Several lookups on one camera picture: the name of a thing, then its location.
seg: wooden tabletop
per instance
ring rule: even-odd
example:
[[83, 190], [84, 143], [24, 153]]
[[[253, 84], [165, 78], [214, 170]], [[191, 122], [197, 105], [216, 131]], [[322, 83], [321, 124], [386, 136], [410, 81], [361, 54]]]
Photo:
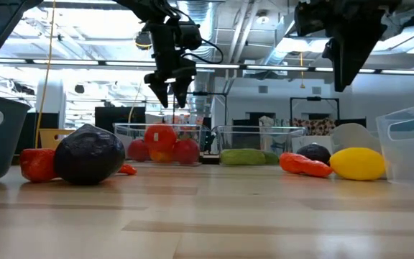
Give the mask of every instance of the wooden tabletop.
[[0, 259], [414, 259], [414, 187], [278, 167], [138, 165], [100, 186], [0, 180]]

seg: wall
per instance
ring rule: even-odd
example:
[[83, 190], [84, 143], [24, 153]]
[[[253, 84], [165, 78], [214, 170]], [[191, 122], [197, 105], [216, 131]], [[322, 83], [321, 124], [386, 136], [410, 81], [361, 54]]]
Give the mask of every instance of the wall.
[[[376, 131], [376, 117], [414, 106], [414, 76], [358, 75], [343, 93], [323, 80], [265, 80], [238, 78], [228, 96], [228, 122], [246, 119], [246, 112], [275, 112], [278, 119], [290, 118], [290, 97], [312, 96], [312, 86], [322, 88], [322, 97], [340, 98], [342, 119], [367, 118], [367, 128]], [[268, 94], [258, 94], [257, 87], [268, 86]], [[336, 118], [335, 103], [294, 101], [294, 117], [304, 113], [331, 113]]]

